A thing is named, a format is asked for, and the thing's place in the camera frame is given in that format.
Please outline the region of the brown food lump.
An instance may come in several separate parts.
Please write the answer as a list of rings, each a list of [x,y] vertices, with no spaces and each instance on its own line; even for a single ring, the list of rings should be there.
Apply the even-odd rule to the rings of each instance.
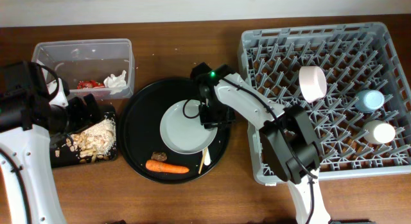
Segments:
[[[152,153],[151,159],[158,162],[165,162],[167,160],[167,154],[165,152],[155,151]]]

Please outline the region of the grey plate with food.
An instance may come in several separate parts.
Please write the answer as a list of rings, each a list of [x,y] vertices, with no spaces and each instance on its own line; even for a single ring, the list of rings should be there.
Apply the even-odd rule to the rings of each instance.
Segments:
[[[160,122],[160,135],[164,144],[180,154],[194,154],[208,147],[217,135],[217,128],[206,129],[198,114],[200,102],[186,99],[176,102],[165,111]]]

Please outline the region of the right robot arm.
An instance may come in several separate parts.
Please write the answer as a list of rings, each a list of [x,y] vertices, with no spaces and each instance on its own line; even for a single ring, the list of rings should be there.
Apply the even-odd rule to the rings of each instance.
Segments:
[[[198,89],[201,125],[225,127],[235,112],[241,114],[258,131],[265,162],[287,183],[297,223],[330,223],[319,186],[320,141],[306,111],[273,102],[228,65],[198,64],[190,78]]]

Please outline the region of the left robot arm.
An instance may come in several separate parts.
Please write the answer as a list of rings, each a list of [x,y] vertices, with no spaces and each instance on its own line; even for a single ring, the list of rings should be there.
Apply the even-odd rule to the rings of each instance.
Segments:
[[[35,62],[1,68],[1,172],[13,223],[65,223],[50,147],[103,120],[92,94],[67,99],[68,85]]]

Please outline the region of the round black tray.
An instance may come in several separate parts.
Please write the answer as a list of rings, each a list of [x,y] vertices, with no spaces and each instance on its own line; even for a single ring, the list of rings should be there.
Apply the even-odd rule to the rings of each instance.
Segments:
[[[127,163],[140,175],[162,184],[182,184],[204,176],[224,155],[229,143],[231,129],[219,128],[209,147],[211,164],[198,173],[201,153],[183,155],[170,150],[160,134],[161,118],[174,103],[193,99],[196,87],[187,78],[166,78],[153,82],[128,101],[116,125],[117,145]],[[159,173],[146,168],[152,153],[163,152],[167,163],[189,168],[188,173]]]

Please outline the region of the white plastic fork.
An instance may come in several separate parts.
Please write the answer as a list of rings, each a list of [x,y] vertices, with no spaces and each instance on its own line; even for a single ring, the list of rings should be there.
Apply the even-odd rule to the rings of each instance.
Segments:
[[[204,165],[209,166],[211,164],[211,157],[208,148],[204,149]]]

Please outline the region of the white tissue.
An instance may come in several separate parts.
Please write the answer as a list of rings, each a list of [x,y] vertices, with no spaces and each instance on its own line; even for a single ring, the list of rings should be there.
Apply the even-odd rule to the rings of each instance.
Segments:
[[[124,87],[127,85],[125,80],[126,74],[127,72],[125,70],[123,70],[119,76],[111,74],[104,79],[103,84],[106,88]]]

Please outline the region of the cream cup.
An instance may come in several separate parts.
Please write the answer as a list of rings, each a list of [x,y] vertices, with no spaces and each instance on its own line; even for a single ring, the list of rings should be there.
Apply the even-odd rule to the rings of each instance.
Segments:
[[[372,144],[385,144],[392,141],[396,136],[396,131],[389,123],[374,120],[363,126],[367,131],[364,139]]]

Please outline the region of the pink bowl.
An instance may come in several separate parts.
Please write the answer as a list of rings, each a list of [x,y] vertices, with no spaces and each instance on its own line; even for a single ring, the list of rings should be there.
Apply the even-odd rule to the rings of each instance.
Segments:
[[[303,98],[312,103],[327,94],[327,81],[324,71],[317,66],[304,66],[299,70],[299,86]]]

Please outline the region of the wooden chopstick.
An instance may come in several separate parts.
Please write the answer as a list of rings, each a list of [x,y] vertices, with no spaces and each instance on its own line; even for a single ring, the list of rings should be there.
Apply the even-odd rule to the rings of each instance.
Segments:
[[[203,168],[203,165],[204,165],[204,161],[205,161],[207,152],[208,152],[208,147],[204,148],[203,151],[202,151],[202,159],[201,159],[200,166],[199,166],[199,169],[198,169],[198,174],[199,175],[202,172],[202,168]]]

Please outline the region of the blue cup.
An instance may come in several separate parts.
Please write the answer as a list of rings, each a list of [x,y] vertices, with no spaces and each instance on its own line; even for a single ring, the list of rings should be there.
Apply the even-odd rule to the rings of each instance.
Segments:
[[[356,94],[358,101],[354,106],[363,113],[378,110],[385,102],[384,95],[378,90],[362,90]]]

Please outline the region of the orange carrot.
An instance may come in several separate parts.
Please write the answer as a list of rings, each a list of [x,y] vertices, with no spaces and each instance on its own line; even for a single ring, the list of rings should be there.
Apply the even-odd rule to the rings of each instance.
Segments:
[[[147,160],[145,167],[149,171],[158,173],[185,174],[189,172],[189,168],[185,166],[176,166],[173,164],[167,164],[156,160]]]

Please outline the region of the clear plastic bin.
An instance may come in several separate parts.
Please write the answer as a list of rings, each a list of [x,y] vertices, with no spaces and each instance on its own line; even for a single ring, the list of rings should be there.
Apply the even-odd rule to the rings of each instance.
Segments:
[[[41,42],[35,46],[32,62],[45,65],[67,82],[67,99],[92,94],[95,99],[126,99],[134,92],[135,58],[128,39],[94,39]],[[125,84],[99,89],[78,89],[83,81],[98,83],[124,80]]]

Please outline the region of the grey dishwasher rack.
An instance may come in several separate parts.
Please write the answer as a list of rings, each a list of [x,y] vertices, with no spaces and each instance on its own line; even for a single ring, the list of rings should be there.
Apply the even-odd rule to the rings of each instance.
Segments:
[[[322,180],[410,172],[410,86],[383,23],[245,31],[238,62],[241,77],[262,95],[307,111],[322,145]],[[326,76],[327,94],[313,103],[299,88],[303,66],[321,67]],[[383,106],[360,112],[354,104],[362,90],[380,91]],[[363,126],[374,120],[392,125],[395,138],[366,141]]]

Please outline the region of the red snack wrapper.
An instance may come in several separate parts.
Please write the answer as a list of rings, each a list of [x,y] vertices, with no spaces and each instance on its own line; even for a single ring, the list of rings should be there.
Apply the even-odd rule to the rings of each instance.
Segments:
[[[77,89],[100,89],[105,88],[103,83],[89,80],[89,81],[79,81],[77,85]]]

